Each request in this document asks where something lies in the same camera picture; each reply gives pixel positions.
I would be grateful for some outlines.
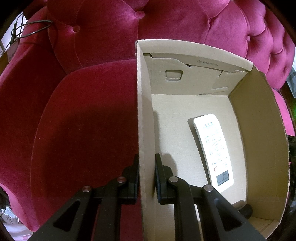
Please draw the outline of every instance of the black cable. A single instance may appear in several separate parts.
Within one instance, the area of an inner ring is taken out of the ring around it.
[[[22,15],[22,23],[21,23],[21,26],[22,26],[23,23],[24,23],[24,14],[22,13],[21,15]]]
[[[8,45],[10,45],[10,42],[8,43]],[[3,52],[5,52],[5,51],[6,51],[6,49],[7,49],[8,45],[6,45],[6,47],[5,47],[5,49],[4,49],[4,51],[3,51]]]
[[[15,38],[17,36],[17,21],[13,24],[13,29],[11,30],[11,39],[10,39],[10,45],[12,45],[15,42]]]
[[[29,36],[31,36],[31,35],[33,35],[33,34],[35,34],[35,33],[38,33],[38,32],[40,32],[40,31],[42,31],[42,30],[44,30],[44,29],[49,28],[49,27],[52,25],[52,21],[50,21],[50,20],[38,20],[38,21],[32,21],[32,22],[29,22],[29,23],[24,23],[24,24],[18,26],[18,27],[16,28],[16,30],[19,29],[19,28],[21,28],[21,27],[23,27],[23,26],[30,25],[30,24],[34,24],[34,23],[48,23],[48,25],[46,25],[45,27],[43,27],[43,28],[41,28],[41,29],[38,29],[38,30],[36,30],[36,31],[34,31],[34,32],[32,32],[32,33],[29,33],[29,34],[26,34],[26,35],[23,35],[23,36],[19,36],[19,37],[15,37],[15,38],[14,38],[14,41],[16,41],[16,40],[18,40],[18,39],[25,38],[25,37],[29,37]]]

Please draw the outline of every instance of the remote control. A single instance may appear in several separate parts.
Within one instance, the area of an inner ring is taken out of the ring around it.
[[[233,173],[225,138],[217,117],[203,115],[193,120],[207,163],[211,185],[223,192],[233,185]]]

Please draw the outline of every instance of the cardboard box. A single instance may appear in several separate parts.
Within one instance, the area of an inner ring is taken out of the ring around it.
[[[225,136],[234,184],[223,196],[253,207],[267,238],[279,225],[289,187],[287,135],[265,75],[252,62],[178,40],[136,42],[140,188],[145,240],[175,240],[173,205],[156,199],[155,153],[189,184],[208,183],[192,120],[213,113]]]

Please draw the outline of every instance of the screw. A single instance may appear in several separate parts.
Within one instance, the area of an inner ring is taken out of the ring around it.
[[[126,182],[126,178],[125,177],[119,177],[119,178],[117,178],[117,182],[118,183],[125,183]]]
[[[178,178],[175,177],[175,176],[172,176],[172,177],[169,178],[169,181],[170,181],[171,183],[176,183],[176,182],[178,181]]]
[[[91,186],[84,186],[83,188],[82,188],[82,191],[83,192],[89,192],[91,190]]]
[[[211,192],[211,191],[213,191],[213,187],[211,186],[211,185],[205,185],[204,186],[204,189],[207,191],[207,192]]]

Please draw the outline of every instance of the pink velvet armchair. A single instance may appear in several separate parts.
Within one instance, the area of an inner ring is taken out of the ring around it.
[[[24,13],[53,25],[22,39],[0,77],[0,162],[7,169],[0,185],[32,231],[79,188],[105,185],[132,164],[137,39],[198,42],[249,59],[266,74],[287,134],[295,135],[277,92],[295,46],[259,0],[35,0]],[[123,207],[122,220],[121,240],[142,240],[139,202]]]

